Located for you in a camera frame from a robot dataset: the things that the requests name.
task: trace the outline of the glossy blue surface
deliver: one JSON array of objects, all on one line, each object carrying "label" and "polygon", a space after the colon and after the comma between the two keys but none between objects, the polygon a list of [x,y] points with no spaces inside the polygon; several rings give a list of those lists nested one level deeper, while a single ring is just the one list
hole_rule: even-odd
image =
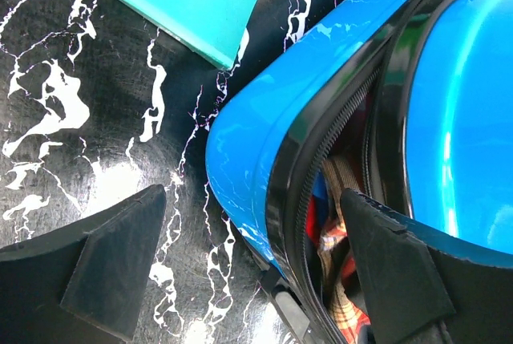
[{"label": "glossy blue surface", "polygon": [[513,0],[457,0],[418,64],[406,129],[417,221],[513,253]]},{"label": "glossy blue surface", "polygon": [[265,201],[281,141],[300,110],[404,1],[345,0],[233,98],[212,127],[212,190],[242,235],[276,266]]}]

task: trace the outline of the plaid fabric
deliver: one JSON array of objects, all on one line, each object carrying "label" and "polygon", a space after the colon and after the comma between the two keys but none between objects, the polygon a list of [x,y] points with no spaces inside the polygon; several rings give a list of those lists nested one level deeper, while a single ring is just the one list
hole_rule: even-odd
[{"label": "plaid fabric", "polygon": [[362,326],[369,324],[369,318],[345,295],[344,278],[354,272],[354,261],[350,251],[344,256],[341,265],[340,248],[347,238],[342,210],[338,199],[344,188],[360,189],[348,160],[343,156],[328,158],[322,167],[328,180],[329,194],[335,199],[330,220],[321,231],[318,255],[322,263],[324,288],[331,295],[329,313],[349,344],[357,341]]}]

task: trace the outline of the black marble table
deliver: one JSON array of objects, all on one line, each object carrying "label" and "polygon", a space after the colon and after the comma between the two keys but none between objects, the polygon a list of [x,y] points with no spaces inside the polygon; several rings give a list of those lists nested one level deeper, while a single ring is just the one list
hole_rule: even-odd
[{"label": "black marble table", "polygon": [[223,104],[340,1],[259,0],[235,67],[218,71],[118,0],[0,0],[0,246],[163,184],[134,342],[293,342],[204,149]]}]

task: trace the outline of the red fabric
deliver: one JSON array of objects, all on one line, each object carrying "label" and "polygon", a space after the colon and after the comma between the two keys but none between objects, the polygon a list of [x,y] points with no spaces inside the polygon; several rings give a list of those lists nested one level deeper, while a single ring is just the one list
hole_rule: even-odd
[{"label": "red fabric", "polygon": [[310,203],[308,204],[308,214],[306,215],[306,235],[313,241],[316,247],[319,245],[321,230],[317,226],[313,197],[310,198]]}]

